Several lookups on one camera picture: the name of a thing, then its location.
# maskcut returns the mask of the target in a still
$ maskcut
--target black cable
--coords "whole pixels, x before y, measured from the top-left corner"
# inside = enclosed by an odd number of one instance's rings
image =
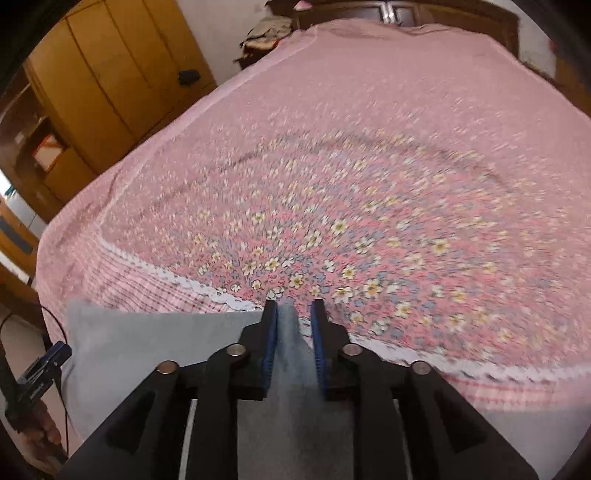
[[[55,323],[57,324],[57,326],[60,328],[61,330],[61,334],[64,337],[64,343],[67,343],[67,336],[66,336],[66,332],[64,330],[64,327],[61,326],[61,323],[57,321],[57,318],[55,315],[53,315],[53,312],[48,309],[46,306],[41,305],[40,303],[35,303],[34,301],[25,301],[23,300],[25,303],[28,303],[29,305],[35,305],[37,307],[41,307],[41,309],[45,310],[49,315],[52,316],[53,320],[55,321]],[[13,315],[12,312],[10,312],[8,315],[6,315],[3,319],[2,322],[0,323],[0,335],[2,335],[2,327],[4,327],[4,324],[6,323],[6,321]],[[70,434],[68,431],[68,410],[66,408],[66,403],[64,402],[64,397],[61,394],[61,384],[58,385],[56,382],[56,388],[57,388],[57,393],[60,396],[60,400],[61,400],[61,404],[64,405],[64,427],[66,428],[66,453],[68,456],[70,456]]]

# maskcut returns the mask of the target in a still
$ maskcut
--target white wall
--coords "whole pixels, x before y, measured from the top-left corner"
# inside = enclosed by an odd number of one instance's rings
[[[548,37],[511,0],[489,0],[519,15],[520,58],[554,76],[556,58]],[[240,68],[232,60],[241,55],[240,42],[266,12],[265,0],[177,0],[199,47],[221,85]]]
[[[218,85],[240,71],[240,42],[267,15],[266,0],[177,0]]]

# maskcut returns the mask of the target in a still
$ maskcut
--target white lace trim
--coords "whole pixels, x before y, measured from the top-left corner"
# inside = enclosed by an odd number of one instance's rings
[[[204,295],[215,303],[225,303],[232,310],[236,310],[237,312],[254,312],[256,310],[262,310],[262,307],[260,305],[257,305],[249,300],[241,300],[235,297],[234,295],[217,290],[208,285],[204,285],[198,282],[197,280],[191,280],[187,277],[175,275],[166,268],[156,267],[150,263],[147,263],[142,259],[136,257],[135,255],[129,254],[121,250],[120,248],[114,246],[113,244],[110,244],[104,239],[100,239],[100,243],[109,252],[117,255],[119,258],[122,258],[130,265],[139,268],[144,273],[156,276],[160,280],[163,280],[168,284],[178,285],[182,288],[191,290],[192,292],[198,295]]]
[[[176,276],[170,270],[149,264],[135,255],[131,255],[120,248],[101,239],[101,244],[111,253],[125,260],[130,265],[141,271],[157,276],[159,279],[171,284],[187,288],[199,295],[207,296],[215,303],[225,303],[232,310],[239,312],[253,312],[262,307],[249,300],[241,300],[229,293],[221,292],[213,287],[204,285],[196,280]],[[300,318],[300,331],[311,346],[310,320]],[[561,380],[576,380],[591,374],[591,364],[581,364],[564,368],[536,368],[536,367],[504,367],[492,362],[477,362],[474,360],[451,359],[439,353],[429,353],[413,350],[408,347],[397,346],[382,340],[364,337],[350,333],[349,337],[354,343],[377,353],[381,358],[396,364],[406,364],[417,360],[424,360],[439,371],[471,379],[489,378],[497,381],[526,382],[557,382]]]

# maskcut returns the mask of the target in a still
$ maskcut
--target hand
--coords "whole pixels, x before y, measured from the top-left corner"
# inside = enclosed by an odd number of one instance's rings
[[[50,417],[47,406],[42,401],[35,404],[33,415],[37,425],[32,424],[27,427],[21,435],[24,439],[25,448],[30,454],[40,462],[47,463],[48,458],[52,455],[50,449],[47,445],[44,445],[42,440],[47,438],[49,442],[61,445],[61,434],[56,423]]]

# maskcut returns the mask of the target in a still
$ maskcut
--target headboard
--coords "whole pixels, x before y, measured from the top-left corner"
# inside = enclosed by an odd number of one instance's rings
[[[271,0],[276,15],[292,17],[294,28],[307,29],[335,18],[367,18],[402,27],[439,23],[491,36],[519,55],[519,17],[482,0],[309,0],[312,8],[294,11],[294,0]]]

